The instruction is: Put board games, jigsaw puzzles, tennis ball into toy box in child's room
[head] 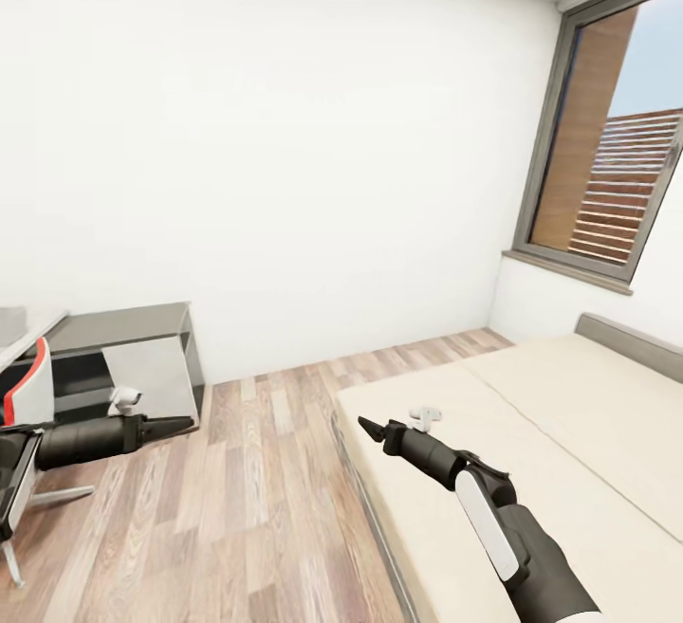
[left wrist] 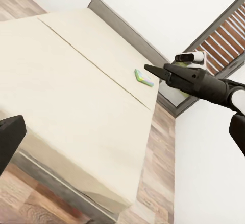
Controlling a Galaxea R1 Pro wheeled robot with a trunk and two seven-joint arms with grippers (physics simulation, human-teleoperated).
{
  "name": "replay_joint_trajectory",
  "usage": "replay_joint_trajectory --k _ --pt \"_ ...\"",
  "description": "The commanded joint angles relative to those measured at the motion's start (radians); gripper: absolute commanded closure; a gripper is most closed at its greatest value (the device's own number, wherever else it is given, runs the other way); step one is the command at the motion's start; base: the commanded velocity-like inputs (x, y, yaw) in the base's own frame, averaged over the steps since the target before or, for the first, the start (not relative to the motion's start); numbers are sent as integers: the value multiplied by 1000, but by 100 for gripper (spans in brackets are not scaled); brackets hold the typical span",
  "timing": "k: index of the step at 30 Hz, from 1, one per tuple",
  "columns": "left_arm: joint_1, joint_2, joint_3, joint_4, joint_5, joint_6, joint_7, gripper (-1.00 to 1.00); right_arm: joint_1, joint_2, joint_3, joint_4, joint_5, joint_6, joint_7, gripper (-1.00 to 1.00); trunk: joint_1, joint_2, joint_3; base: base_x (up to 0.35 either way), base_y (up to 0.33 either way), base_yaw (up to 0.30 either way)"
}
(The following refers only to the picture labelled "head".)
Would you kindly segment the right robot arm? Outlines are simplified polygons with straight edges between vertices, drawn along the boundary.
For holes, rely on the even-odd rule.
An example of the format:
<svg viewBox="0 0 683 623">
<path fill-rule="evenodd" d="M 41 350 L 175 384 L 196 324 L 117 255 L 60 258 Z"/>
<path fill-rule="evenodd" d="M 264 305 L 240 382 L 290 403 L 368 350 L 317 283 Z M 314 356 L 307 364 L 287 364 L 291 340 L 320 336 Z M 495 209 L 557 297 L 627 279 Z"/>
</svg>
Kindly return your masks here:
<svg viewBox="0 0 683 623">
<path fill-rule="evenodd" d="M 608 623 L 561 546 L 517 502 L 509 472 L 429 435 L 432 421 L 442 419 L 440 408 L 414 407 L 410 416 L 420 422 L 384 427 L 359 416 L 359 424 L 374 441 L 384 441 L 388 456 L 401 456 L 456 492 L 521 623 Z"/>
</svg>

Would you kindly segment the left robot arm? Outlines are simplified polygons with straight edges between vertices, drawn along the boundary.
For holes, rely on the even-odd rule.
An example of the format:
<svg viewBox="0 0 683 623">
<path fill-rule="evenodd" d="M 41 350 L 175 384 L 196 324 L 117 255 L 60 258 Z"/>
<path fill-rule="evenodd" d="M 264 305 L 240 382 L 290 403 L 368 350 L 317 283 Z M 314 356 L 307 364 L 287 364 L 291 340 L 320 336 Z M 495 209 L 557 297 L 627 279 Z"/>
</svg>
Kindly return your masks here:
<svg viewBox="0 0 683 623">
<path fill-rule="evenodd" d="M 0 424 L 0 546 L 10 540 L 40 474 L 56 467 L 134 453 L 158 438 L 191 430 L 182 415 L 148 418 L 136 414 L 141 392 L 116 387 L 108 417 L 80 424 Z"/>
</svg>

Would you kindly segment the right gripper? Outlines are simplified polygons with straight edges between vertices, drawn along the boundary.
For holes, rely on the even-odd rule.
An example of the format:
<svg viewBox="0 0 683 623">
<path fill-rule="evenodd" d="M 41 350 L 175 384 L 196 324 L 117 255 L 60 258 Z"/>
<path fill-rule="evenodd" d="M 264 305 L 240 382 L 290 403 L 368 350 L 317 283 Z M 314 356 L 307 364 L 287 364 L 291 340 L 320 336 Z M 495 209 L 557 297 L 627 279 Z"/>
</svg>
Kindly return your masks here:
<svg viewBox="0 0 683 623">
<path fill-rule="evenodd" d="M 404 460 L 429 476 L 429 460 L 436 446 L 442 445 L 439 439 L 418 429 L 409 429 L 402 423 L 391 421 L 381 426 L 368 418 L 359 416 L 359 424 L 374 441 L 384 441 L 382 451 L 388 456 L 401 456 Z M 430 476 L 429 476 L 430 477 Z"/>
</svg>

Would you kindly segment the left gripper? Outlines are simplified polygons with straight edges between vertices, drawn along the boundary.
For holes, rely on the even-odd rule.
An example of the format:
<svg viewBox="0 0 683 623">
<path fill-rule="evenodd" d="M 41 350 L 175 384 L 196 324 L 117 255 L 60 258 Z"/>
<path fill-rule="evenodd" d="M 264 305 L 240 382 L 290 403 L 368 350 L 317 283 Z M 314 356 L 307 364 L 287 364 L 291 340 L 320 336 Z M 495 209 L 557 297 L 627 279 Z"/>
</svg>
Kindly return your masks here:
<svg viewBox="0 0 683 623">
<path fill-rule="evenodd" d="M 142 415 L 109 415 L 79 424 L 75 461 L 88 463 L 105 457 L 134 453 L 158 438 L 191 430 L 194 420 L 182 415 L 148 418 Z"/>
</svg>

